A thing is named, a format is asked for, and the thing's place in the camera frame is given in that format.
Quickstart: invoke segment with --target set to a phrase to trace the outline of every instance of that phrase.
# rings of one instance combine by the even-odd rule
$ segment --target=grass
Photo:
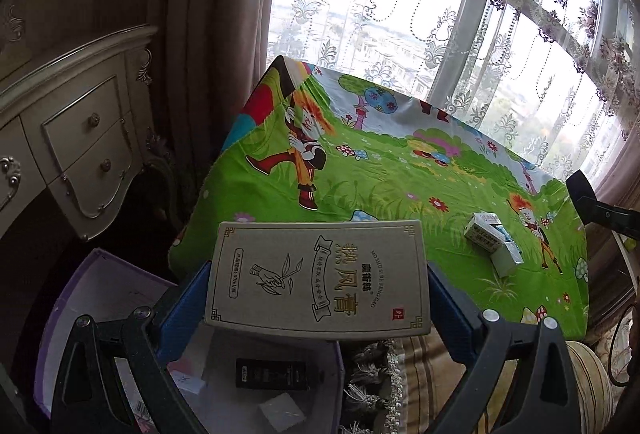
[[[245,155],[262,159],[289,148],[284,109],[276,107],[262,126],[214,164],[206,180],[209,198],[196,207],[190,230],[174,258],[177,255],[185,263],[209,258],[218,223],[233,220],[237,212],[247,213],[257,221],[276,222],[348,221],[355,210],[380,221],[419,219],[428,260],[436,261],[450,281],[468,292],[479,307],[491,305],[505,318],[519,321],[524,306],[537,309],[545,305],[568,338],[584,334],[587,284],[575,279],[573,267],[578,258],[586,258],[586,243],[584,233],[577,231],[575,210],[571,203],[563,202],[566,188],[562,184],[548,183],[536,197],[531,197],[518,187],[508,169],[487,162],[471,149],[465,149],[448,167],[442,167],[413,154],[415,137],[410,137],[412,144],[408,145],[407,139],[355,130],[340,123],[328,110],[324,114],[334,125],[336,135],[322,137],[327,159],[324,169],[314,176],[318,211],[298,205],[298,182],[292,163],[281,163],[265,176],[244,159]],[[365,149],[369,160],[342,156],[335,149],[342,144]],[[514,162],[513,171],[520,168]],[[505,202],[514,190],[532,202],[538,218],[548,211],[558,212],[545,233],[562,265],[563,276],[552,263],[548,270],[540,269],[538,239]],[[432,197],[443,201],[448,211],[435,208],[430,203]],[[500,217],[523,252],[524,266],[508,279],[498,279],[486,252],[463,235],[472,212],[483,210]],[[572,299],[569,312],[557,304],[565,292]]]

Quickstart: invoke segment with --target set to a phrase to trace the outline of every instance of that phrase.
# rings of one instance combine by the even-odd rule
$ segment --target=striped fabric
[[[465,367],[454,362],[437,331],[394,341],[403,370],[404,406],[399,434],[421,434],[433,422],[460,381]],[[578,385],[582,434],[598,434],[612,415],[607,372],[598,357],[579,342],[567,342]],[[488,434],[509,390],[516,361],[504,364],[476,434]]]

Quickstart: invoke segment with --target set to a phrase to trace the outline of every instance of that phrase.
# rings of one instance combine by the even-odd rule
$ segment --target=barcode
[[[150,419],[149,411],[146,409],[146,405],[142,400],[138,400],[136,402],[136,414],[140,416],[142,419]]]

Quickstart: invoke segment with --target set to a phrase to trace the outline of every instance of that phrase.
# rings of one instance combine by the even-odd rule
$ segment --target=cartoon tablecloth
[[[496,213],[524,264],[500,278],[464,237]],[[184,276],[212,256],[221,221],[420,219],[427,259],[481,308],[558,319],[582,338],[586,240],[561,181],[473,127],[384,86],[279,56],[238,116],[169,259]]]

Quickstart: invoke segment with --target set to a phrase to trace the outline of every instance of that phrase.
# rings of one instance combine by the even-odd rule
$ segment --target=window
[[[268,59],[428,100],[558,178],[593,180],[638,118],[636,15],[630,0],[273,0]]]

